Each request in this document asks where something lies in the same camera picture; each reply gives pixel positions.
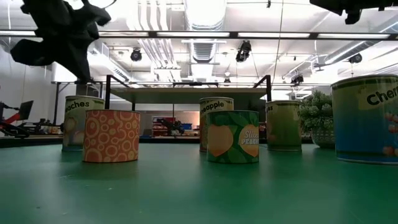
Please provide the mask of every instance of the peaches can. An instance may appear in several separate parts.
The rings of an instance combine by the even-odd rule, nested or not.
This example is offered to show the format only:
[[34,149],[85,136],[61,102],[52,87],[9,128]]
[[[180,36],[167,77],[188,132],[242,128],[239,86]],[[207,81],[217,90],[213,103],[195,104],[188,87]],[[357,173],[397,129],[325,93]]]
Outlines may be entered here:
[[214,111],[234,110],[234,99],[228,97],[207,97],[200,99],[200,151],[207,151],[207,114]]
[[82,151],[88,110],[103,110],[105,101],[93,96],[67,96],[62,151]]
[[398,76],[347,78],[331,94],[337,158],[398,164]]
[[227,164],[259,161],[258,112],[210,112],[207,123],[208,161]]

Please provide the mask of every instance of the table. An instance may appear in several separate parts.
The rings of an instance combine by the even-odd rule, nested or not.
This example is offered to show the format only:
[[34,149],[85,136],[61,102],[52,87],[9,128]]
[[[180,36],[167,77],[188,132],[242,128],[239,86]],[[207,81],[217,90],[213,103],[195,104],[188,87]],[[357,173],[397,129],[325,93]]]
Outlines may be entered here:
[[0,149],[0,223],[397,223],[398,167],[333,150],[206,161],[198,144],[140,144],[139,160],[81,162],[61,146]]

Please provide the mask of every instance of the can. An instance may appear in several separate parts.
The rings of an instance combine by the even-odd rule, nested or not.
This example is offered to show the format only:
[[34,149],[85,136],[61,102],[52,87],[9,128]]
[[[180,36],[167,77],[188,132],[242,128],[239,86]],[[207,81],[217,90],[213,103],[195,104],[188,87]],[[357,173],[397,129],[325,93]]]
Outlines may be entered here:
[[272,101],[266,104],[269,150],[301,151],[300,102]]
[[83,150],[86,111],[104,109],[105,101],[92,96],[67,96],[63,122],[63,151]]
[[83,161],[102,163],[137,160],[140,120],[140,113],[135,111],[87,111]]
[[259,161],[259,113],[215,111],[207,114],[207,160],[244,164]]
[[212,111],[234,110],[234,99],[227,97],[208,97],[200,99],[200,151],[207,151],[207,124],[206,116]]
[[398,164],[398,76],[347,78],[331,93],[337,158]]

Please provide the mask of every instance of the green plant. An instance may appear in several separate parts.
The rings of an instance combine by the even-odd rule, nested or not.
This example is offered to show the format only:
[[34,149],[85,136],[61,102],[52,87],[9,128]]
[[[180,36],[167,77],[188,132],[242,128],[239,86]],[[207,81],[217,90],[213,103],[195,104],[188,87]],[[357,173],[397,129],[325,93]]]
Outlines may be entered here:
[[312,129],[333,128],[333,110],[331,96],[315,90],[300,105],[301,127],[304,132]]

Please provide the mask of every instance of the blue can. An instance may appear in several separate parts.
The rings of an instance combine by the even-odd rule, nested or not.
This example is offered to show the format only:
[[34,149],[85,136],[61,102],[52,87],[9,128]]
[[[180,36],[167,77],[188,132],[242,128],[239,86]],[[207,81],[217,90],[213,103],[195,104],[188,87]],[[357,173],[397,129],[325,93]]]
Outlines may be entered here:
[[398,76],[347,78],[331,94],[337,158],[398,164]]

